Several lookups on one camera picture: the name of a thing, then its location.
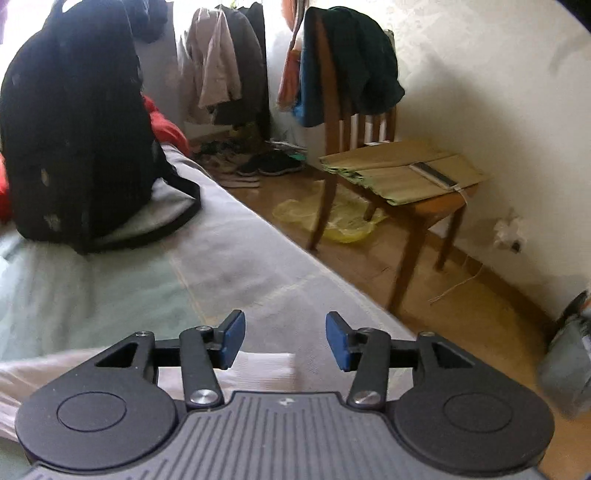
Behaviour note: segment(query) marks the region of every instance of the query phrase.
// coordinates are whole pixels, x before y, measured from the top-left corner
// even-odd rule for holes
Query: smartphone
[[[435,170],[435,168],[427,165],[423,161],[411,163],[409,167],[411,170],[422,175],[427,180],[430,180],[433,183],[439,185],[443,189],[453,190],[457,187],[457,182],[455,180],[452,180],[451,178],[445,176],[443,173],[441,173],[438,170]]]

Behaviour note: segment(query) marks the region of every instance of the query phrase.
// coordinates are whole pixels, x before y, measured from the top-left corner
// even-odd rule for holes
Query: chair leg
[[[407,291],[414,269],[417,266],[418,256],[423,249],[425,239],[427,238],[427,225],[422,219],[417,219],[408,234],[406,246],[402,260],[398,266],[396,273],[396,280],[394,281],[394,288],[392,295],[388,302],[388,311],[396,314],[400,309],[402,299]]]
[[[457,232],[460,229],[460,225],[462,224],[464,213],[466,213],[466,205],[464,205],[459,210],[456,210],[452,215],[452,221],[447,228],[445,239],[443,240],[441,250],[439,251],[439,256],[437,257],[437,262],[435,263],[435,270],[437,271],[443,270],[443,266],[445,265],[449,254],[452,252],[453,243],[456,240]]]
[[[322,203],[320,204],[320,212],[318,213],[318,221],[316,229],[310,237],[307,249],[308,251],[316,250],[316,245],[322,238],[326,224],[329,221],[330,211],[336,195],[337,178],[335,174],[328,174],[324,181],[324,190],[322,192]]]
[[[374,213],[376,211],[376,206],[373,203],[370,203],[367,207],[367,210],[365,211],[365,213],[363,214],[363,219],[366,222],[370,222],[371,219],[374,217]]]

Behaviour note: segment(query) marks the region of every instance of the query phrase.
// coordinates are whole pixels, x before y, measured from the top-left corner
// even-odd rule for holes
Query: blue gripper pad
[[[238,350],[242,346],[244,336],[246,334],[246,317],[244,312],[240,312],[236,320],[226,330],[223,341],[222,350],[220,352],[220,369],[226,370],[234,363],[234,359],[238,354]]]
[[[326,315],[326,340],[337,365],[343,372],[351,370],[351,354],[347,349],[347,334],[340,328],[332,312]]]

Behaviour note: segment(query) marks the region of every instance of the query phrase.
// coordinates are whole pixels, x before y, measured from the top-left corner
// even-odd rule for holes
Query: black backpack
[[[83,0],[62,12],[63,3],[22,46],[2,83],[14,221],[26,238],[81,253],[141,247],[199,211],[199,186],[177,175],[152,132],[123,3]],[[156,230],[101,242],[150,201],[160,177],[191,196],[191,205]]]

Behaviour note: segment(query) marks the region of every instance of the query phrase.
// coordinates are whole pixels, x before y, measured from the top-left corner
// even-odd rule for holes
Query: gray coat
[[[218,104],[213,122],[216,125],[241,125],[252,122],[261,110],[264,94],[265,63],[261,46],[252,25],[242,13],[233,8],[218,7],[226,14],[230,36],[234,43],[238,75],[242,84],[242,98]]]

